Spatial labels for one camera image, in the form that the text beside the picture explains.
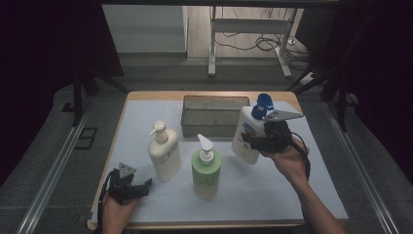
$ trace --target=pump bottle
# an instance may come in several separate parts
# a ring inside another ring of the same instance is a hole
[[[198,135],[201,149],[192,155],[192,179],[195,193],[210,199],[218,190],[219,173],[221,170],[221,155],[213,148],[213,143],[202,135]]]
[[[182,165],[178,137],[174,130],[167,129],[164,121],[155,122],[150,136],[153,134],[155,134],[155,138],[149,143],[148,153],[151,156],[158,179],[168,181]]]
[[[251,149],[249,143],[243,141],[241,133],[252,137],[264,137],[264,121],[262,119],[267,115],[267,111],[273,109],[273,101],[267,94],[260,94],[254,107],[243,106],[241,108],[231,148],[237,156],[243,158],[250,165],[254,165],[258,161],[259,152]]]

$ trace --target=metal mesh container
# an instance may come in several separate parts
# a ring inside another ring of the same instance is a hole
[[[248,97],[185,96],[181,126],[184,137],[234,137],[240,110]]]

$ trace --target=human arm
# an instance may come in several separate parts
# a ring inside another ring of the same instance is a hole
[[[140,199],[133,199],[127,205],[122,206],[106,193],[103,198],[103,234],[121,234],[139,203]]]
[[[296,138],[293,140],[304,151],[309,151],[301,140]],[[332,215],[310,186],[305,174],[305,165],[296,149],[288,147],[280,153],[260,153],[264,157],[272,159],[277,169],[291,183],[300,199],[304,213],[311,222],[316,233],[347,233],[346,229]]]

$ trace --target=cream bottle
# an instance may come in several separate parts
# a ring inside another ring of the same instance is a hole
[[[202,135],[198,135],[198,138],[201,148],[191,158],[194,190],[199,197],[210,199],[218,190],[222,159],[209,139]]]
[[[274,109],[273,101],[267,94],[260,94],[254,107],[243,106],[241,108],[231,148],[237,156],[243,158],[250,165],[256,164],[259,152],[251,149],[249,143],[243,141],[241,133],[251,137],[265,137],[265,122],[262,119],[267,115],[267,111],[272,109]]]
[[[155,138],[149,143],[148,153],[151,156],[157,177],[160,181],[170,180],[180,169],[178,137],[174,130],[167,129],[164,121],[157,121],[150,136]]]

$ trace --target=bottle cap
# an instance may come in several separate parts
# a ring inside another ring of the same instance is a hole
[[[164,121],[157,121],[154,124],[154,129],[152,130],[152,132],[150,133],[149,136],[152,136],[153,134],[155,134],[155,140],[158,143],[162,143],[162,142],[166,142],[168,141],[168,134],[166,132],[167,129],[167,125],[165,124]]]
[[[251,116],[256,120],[262,120],[267,115],[267,111],[273,109],[274,104],[271,97],[267,94],[260,94],[257,104],[252,108]]]
[[[202,151],[200,153],[200,159],[201,162],[205,165],[209,165],[213,161],[213,143],[209,139],[207,139],[205,136],[202,136],[198,134],[198,139],[200,140],[201,143],[201,148]]]

